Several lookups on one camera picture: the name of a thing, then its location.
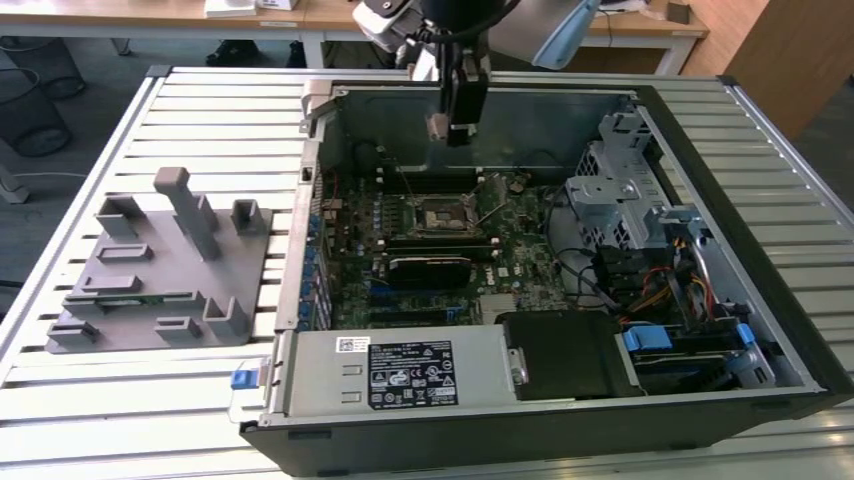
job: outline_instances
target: power supply label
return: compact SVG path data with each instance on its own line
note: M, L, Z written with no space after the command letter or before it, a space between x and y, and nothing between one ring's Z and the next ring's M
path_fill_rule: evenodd
M369 347L369 405L374 410L458 405L450 341Z

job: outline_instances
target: barcode sticker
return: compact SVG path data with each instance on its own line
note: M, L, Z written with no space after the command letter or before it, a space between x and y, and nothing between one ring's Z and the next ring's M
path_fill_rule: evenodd
M371 345L371 337L338 337L335 353L365 353Z

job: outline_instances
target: white label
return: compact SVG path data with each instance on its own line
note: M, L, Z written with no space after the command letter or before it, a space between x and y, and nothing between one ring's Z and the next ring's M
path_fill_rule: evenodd
M430 395L432 397L441 397L445 395L456 395L457 394L457 388L454 387L442 387L442 388L437 388L437 389L432 389L428 392L428 395Z
M262 27L297 28L297 22L261 22Z
M338 337L335 353L365 353L369 351L371 337Z

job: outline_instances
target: aluminum slats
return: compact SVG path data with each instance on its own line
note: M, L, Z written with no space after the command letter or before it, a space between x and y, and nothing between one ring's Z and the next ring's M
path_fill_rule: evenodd
M313 76L400 78L396 72L177 68L158 95L147 99L138 125L121 139L94 200L23 315L13 368L0 389L5 480L287 478L238 436L226 408L230 372L273 348L275 279L287 255L303 149L294 138L302 118L299 92ZM698 78L541 73L498 73L496 79L648 83L661 90L784 278L847 369L854 372L854 234L828 206L824 192L769 143L721 83ZM250 197L277 211L265 264L267 280L259 295L259 306L267 308L257 314L253 343L221 349L51 355L42 346L59 314L62 289L75 283L82 269L75 262L89 256L101 231L91 214L106 192L137 192L145 208L170 208L150 188L154 173L167 165L191 170L193 186L209 193L214 208ZM690 202L685 188L677 186L677 192ZM764 425L710 449L414 472L389 478L437 478L452 473L498 479L588 474L610 478L616 471L620 478L633 479L741 478L757 473L760 477L841 477L847 469L851 473L851 465L837 452L854 447L852 406Z

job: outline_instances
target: mesh trash can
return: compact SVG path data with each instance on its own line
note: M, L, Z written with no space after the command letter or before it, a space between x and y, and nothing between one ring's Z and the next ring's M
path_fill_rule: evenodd
M71 140L63 117L39 88L39 74L33 70L0 70L0 138L26 157L54 153Z
M39 73L42 88L51 99L73 97L86 88L62 38L0 37L0 50L17 67Z

